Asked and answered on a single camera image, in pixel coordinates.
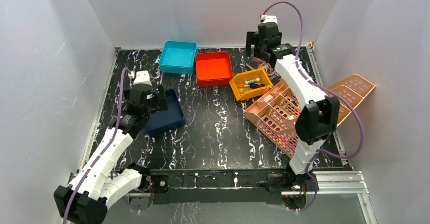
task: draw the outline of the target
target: cable connector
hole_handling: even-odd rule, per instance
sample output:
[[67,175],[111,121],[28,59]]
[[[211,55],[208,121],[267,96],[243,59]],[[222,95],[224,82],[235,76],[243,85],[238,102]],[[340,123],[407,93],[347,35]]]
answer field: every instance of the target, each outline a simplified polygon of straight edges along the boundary
[[133,80],[134,79],[134,71],[130,71],[130,73],[128,73],[128,77]]
[[267,22],[275,22],[278,23],[278,19],[274,15],[261,15],[260,16],[261,23],[267,23]]

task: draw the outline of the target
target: black marble table surface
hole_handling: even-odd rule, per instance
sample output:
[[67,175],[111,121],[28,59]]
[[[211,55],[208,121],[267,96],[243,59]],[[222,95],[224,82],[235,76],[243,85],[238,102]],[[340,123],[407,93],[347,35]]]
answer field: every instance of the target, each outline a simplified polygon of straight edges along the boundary
[[[198,52],[228,51],[234,73],[248,71],[249,58],[244,48],[199,49]],[[120,50],[107,92],[92,151],[102,140],[109,120],[116,115],[119,79],[123,67],[133,71],[148,70],[153,85],[174,89],[185,114],[184,127],[149,137],[141,131],[119,158],[115,170],[132,162],[150,169],[271,169],[284,168],[289,158],[243,115],[255,100],[235,101],[229,86],[197,86],[192,75],[162,73],[159,59],[162,50]],[[303,67],[314,78],[306,48],[301,49]],[[130,88],[126,78],[125,88]],[[334,138],[323,146],[338,153]],[[315,167],[342,167],[341,161],[320,154]]]

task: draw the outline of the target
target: dark blue tray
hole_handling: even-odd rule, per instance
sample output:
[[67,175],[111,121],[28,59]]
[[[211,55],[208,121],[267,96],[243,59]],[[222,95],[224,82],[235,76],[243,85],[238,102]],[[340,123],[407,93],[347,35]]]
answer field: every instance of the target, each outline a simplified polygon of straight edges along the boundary
[[173,89],[166,91],[168,110],[151,114],[146,131],[152,137],[185,125],[184,112]]

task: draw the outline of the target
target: teal plastic tray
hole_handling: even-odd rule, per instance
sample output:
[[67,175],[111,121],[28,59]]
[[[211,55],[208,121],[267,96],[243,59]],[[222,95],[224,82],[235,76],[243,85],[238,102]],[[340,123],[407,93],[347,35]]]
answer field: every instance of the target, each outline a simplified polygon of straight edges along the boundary
[[192,74],[196,53],[195,43],[167,41],[160,57],[160,70],[164,73]]

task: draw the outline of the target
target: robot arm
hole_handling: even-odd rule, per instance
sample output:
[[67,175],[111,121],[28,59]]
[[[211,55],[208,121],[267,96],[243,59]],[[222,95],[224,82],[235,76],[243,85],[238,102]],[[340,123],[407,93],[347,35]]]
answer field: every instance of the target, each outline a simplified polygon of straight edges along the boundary
[[77,189],[68,213],[67,220],[76,224],[102,223],[108,209],[126,193],[136,188],[149,188],[150,180],[147,180],[147,176],[150,175],[149,169],[134,163],[115,179],[108,180],[108,177],[121,153],[131,145],[138,132],[145,127],[149,116],[156,111],[167,110],[164,87],[158,86],[158,92],[159,94],[156,95],[147,71],[136,73],[132,88],[124,91],[127,102],[122,110],[123,116],[120,118],[119,128],[112,143],[107,147],[114,135],[116,117],[109,122],[100,145],[84,168],[67,187],[58,186],[56,189],[54,199],[61,217],[64,217],[72,192],[88,170],[90,172]]
[[262,16],[261,21],[258,32],[247,33],[246,53],[250,56],[254,45],[254,55],[282,76],[299,101],[302,112],[295,124],[299,140],[284,179],[288,187],[303,185],[309,179],[307,165],[336,130],[340,103],[309,83],[311,78],[300,62],[296,62],[294,49],[290,44],[281,44],[282,33],[278,31],[276,17]]

